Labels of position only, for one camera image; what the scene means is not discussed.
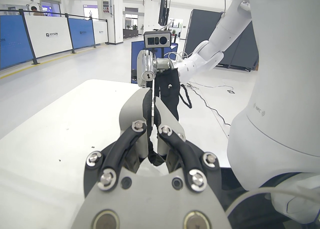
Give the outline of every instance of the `wall-mounted monitor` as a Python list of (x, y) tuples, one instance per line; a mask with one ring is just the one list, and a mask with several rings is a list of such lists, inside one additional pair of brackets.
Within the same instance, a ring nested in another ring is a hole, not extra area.
[(166, 24), (166, 16), (167, 16), (167, 0), (161, 0), (159, 22), (158, 22), (161, 26), (164, 26)]

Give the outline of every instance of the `barrier fence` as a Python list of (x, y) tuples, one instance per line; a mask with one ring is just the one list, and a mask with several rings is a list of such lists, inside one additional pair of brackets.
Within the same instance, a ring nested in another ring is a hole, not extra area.
[(34, 16), (25, 14), (33, 11), (22, 9), (0, 12), (19, 13), (0, 15), (0, 69), (29, 60), (36, 65), (43, 56), (64, 51), (74, 54), (75, 49), (109, 42), (107, 20), (86, 20), (87, 17), (72, 14)]

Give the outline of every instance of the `black cabinet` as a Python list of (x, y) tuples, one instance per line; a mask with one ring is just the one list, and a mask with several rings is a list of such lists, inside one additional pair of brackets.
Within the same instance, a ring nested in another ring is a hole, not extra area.
[(192, 10), (184, 51), (189, 55), (205, 40), (208, 40), (220, 19), (220, 13)]
[(138, 36), (138, 30), (123, 29), (123, 38)]
[[(193, 10), (185, 41), (185, 52), (190, 54), (202, 41), (208, 40), (214, 31), (221, 13)], [(219, 65), (251, 71), (258, 63), (258, 49), (252, 22), (224, 52)]]
[(225, 56), (219, 63), (220, 65), (225, 65), (227, 68), (245, 68), (249, 71), (255, 69), (259, 53), (252, 22), (249, 23), (224, 54)]

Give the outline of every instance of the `black fence post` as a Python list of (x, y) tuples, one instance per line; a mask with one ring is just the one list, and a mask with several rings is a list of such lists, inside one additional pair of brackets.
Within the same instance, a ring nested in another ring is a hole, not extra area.
[(36, 58), (36, 55), (35, 55), (35, 52), (34, 52), (34, 50), (33, 50), (33, 46), (32, 46), (32, 43), (31, 43), (31, 39), (30, 39), (28, 27), (27, 27), (27, 22), (26, 22), (26, 18), (24, 17), (23, 9), (19, 9), (19, 14), (20, 14), (21, 17), (22, 17), (23, 25), (24, 25), (24, 29), (25, 29), (25, 33), (26, 33), (26, 37), (28, 38), (29, 46), (30, 46), (31, 53), (32, 53), (32, 56), (33, 56), (33, 59), (32, 59), (33, 64), (32, 64), (32, 65), (40, 64), (40, 63), (38, 63), (37, 58)]
[(71, 45), (72, 45), (71, 54), (75, 54), (76, 52), (75, 52), (75, 49), (74, 49), (74, 47), (73, 47), (73, 41), (72, 41), (71, 29), (70, 29), (70, 23), (69, 23), (69, 15), (68, 15), (68, 14), (64, 14), (64, 16), (66, 17), (66, 21), (68, 22), (70, 40), (71, 40)]
[(95, 29), (94, 29), (94, 20), (92, 19), (92, 17), (90, 16), (90, 20), (92, 22), (92, 33), (93, 33), (93, 48), (96, 48), (96, 38), (95, 38)]
[(108, 20), (106, 19), (106, 20), (105, 20), (105, 22), (106, 22), (106, 34), (107, 34), (107, 36), (108, 36), (108, 43), (107, 43), (107, 44), (109, 44), (109, 28), (108, 28)]

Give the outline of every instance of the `epoxy floor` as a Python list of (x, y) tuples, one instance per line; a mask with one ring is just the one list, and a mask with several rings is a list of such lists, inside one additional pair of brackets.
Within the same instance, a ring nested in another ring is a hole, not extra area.
[[(142, 39), (126, 39), (117, 46), (85, 48), (77, 50), (78, 53), (73, 55), (69, 52), (52, 55), (41, 58), (41, 65), (37, 66), (31, 66), (29, 62), (1, 70), (0, 114), (4, 116), (0, 116), (0, 139), (86, 80), (103, 79), (129, 83), (131, 42)], [(178, 42), (178, 52), (183, 50), (184, 42)], [(207, 104), (217, 109), (225, 122), (230, 124), (247, 105), (256, 75), (257, 71), (216, 67), (209, 72), (197, 74), (191, 82)], [(227, 91), (230, 87), (216, 87), (224, 84), (232, 86), (235, 94)], [(216, 153), (220, 164), (228, 167), (226, 148), (230, 126), (225, 125), (215, 111), (207, 108), (195, 92), (189, 89), (188, 93), (193, 108), (187, 108), (181, 101), (178, 106), (180, 123), (187, 138), (190, 136), (193, 140), (189, 141), (197, 143), (204, 150)]]

